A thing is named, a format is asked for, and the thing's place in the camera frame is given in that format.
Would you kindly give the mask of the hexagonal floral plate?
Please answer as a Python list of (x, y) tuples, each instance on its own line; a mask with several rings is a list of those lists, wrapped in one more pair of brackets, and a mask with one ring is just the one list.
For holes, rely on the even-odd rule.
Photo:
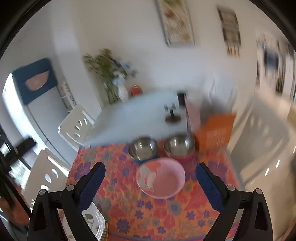
[[(107, 220), (100, 212), (94, 202), (91, 202), (88, 209), (82, 212), (82, 215), (88, 224), (89, 228), (97, 238), (97, 240), (107, 240), (108, 238), (108, 224)], [(67, 222), (66, 216), (62, 219), (62, 226), (68, 240), (75, 241), (74, 235)]]

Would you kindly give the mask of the red teapot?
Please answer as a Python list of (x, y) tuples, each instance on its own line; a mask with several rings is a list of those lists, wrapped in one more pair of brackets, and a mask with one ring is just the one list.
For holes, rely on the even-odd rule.
[(134, 85), (131, 89), (130, 89), (130, 95), (131, 96), (137, 96), (137, 95), (142, 95), (142, 88), (140, 86)]

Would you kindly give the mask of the pink plastic bowl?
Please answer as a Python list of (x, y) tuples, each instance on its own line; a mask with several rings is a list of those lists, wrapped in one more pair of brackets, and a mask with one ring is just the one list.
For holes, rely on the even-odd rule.
[(168, 199), (184, 187), (186, 174), (183, 166), (172, 158), (157, 158), (140, 165), (136, 172), (138, 187), (155, 199)]

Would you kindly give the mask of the maroon orange book box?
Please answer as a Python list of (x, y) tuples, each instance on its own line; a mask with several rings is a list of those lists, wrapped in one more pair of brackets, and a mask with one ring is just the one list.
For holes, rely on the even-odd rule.
[(198, 150), (226, 147), (230, 141), (236, 113), (224, 106), (210, 105), (204, 111), (186, 101), (189, 130), (198, 143)]

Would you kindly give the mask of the black mug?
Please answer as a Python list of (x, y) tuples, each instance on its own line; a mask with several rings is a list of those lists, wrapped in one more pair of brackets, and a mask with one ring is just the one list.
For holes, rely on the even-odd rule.
[(178, 97), (178, 103), (180, 108), (185, 108), (186, 107), (186, 99), (187, 99), (187, 94), (185, 91), (178, 91), (177, 92), (177, 97)]

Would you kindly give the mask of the white corner shelf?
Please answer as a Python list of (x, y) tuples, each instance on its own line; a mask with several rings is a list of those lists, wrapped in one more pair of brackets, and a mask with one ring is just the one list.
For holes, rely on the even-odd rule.
[(58, 84), (58, 91), (60, 93), (61, 100), (67, 109), (67, 112), (70, 113), (77, 106), (77, 103), (65, 79), (62, 83)]

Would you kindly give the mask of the glass vase green plant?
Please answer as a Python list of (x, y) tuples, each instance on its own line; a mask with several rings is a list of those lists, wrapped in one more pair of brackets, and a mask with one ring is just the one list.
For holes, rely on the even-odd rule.
[(107, 48), (103, 48), (94, 56), (90, 54), (84, 55), (83, 60), (87, 68), (99, 76), (99, 80), (105, 88), (109, 104), (118, 102), (118, 96), (112, 83), (114, 78), (111, 72), (113, 67), (112, 52)]

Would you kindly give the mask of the white chair near left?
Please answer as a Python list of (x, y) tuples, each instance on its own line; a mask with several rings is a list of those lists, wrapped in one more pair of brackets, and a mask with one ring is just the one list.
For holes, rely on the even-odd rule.
[(29, 178), (23, 190), (23, 196), (33, 208), (40, 190), (48, 192), (60, 191), (65, 188), (69, 168), (56, 157), (50, 150), (42, 150), (31, 168)]

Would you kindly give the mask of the blue steel bowl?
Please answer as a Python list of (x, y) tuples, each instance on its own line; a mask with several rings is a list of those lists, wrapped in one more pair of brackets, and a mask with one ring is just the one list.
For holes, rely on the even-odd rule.
[(159, 155), (158, 143), (149, 136), (139, 137), (130, 144), (128, 154), (138, 164), (156, 159)]

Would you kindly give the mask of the blue wall hanging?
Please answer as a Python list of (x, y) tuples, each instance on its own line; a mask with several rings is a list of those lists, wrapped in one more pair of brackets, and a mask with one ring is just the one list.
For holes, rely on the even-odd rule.
[(56, 87), (58, 81), (49, 58), (22, 66), (12, 72), (12, 77), (24, 105)]

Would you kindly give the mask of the small framed picture upper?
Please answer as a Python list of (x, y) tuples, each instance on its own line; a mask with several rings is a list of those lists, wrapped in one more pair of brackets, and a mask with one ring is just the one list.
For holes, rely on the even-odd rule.
[(241, 37), (236, 13), (224, 6), (217, 6), (217, 12), (221, 21), (227, 55), (239, 58)]

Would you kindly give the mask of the white chair far left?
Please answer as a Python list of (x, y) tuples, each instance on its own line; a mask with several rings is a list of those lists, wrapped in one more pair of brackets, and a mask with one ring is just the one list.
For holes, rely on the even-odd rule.
[(94, 123), (95, 120), (85, 108), (77, 105), (58, 127), (58, 134), (70, 147), (78, 151), (84, 145), (87, 133)]

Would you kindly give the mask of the orange floral tablecloth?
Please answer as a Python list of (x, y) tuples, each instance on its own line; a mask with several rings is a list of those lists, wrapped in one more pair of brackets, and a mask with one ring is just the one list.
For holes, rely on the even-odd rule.
[(196, 179), (199, 162), (205, 163), (224, 183), (239, 185), (227, 152), (216, 149), (196, 153), (183, 164), (186, 180), (177, 195), (154, 199), (137, 185), (138, 164), (129, 156), (128, 144), (80, 149), (68, 184), (75, 184), (96, 162), (106, 167), (94, 203), (107, 220), (109, 240), (202, 240), (218, 212), (211, 207)]

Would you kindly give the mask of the wall television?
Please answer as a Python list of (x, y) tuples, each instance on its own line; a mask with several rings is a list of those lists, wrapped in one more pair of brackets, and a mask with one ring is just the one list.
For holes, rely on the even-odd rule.
[(265, 71), (278, 71), (279, 70), (279, 52), (271, 48), (264, 48), (263, 52), (263, 65)]

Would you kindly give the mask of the tall framed wall picture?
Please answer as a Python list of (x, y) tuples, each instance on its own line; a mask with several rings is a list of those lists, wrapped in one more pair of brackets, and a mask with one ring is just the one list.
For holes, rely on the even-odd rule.
[(195, 38), (186, 1), (155, 1), (168, 47), (193, 47)]

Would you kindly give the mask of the red steel bowl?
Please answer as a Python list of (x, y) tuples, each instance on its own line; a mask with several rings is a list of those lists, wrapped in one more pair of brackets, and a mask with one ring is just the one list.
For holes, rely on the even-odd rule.
[(195, 139), (188, 133), (168, 137), (163, 143), (165, 153), (170, 157), (186, 158), (195, 151)]

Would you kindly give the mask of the white flower vase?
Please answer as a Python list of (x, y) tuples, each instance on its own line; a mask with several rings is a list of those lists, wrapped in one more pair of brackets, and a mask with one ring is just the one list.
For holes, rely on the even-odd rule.
[(120, 100), (122, 102), (126, 102), (129, 99), (129, 94), (128, 94), (128, 90), (126, 89), (126, 87), (120, 83), (118, 84), (118, 97), (120, 98)]

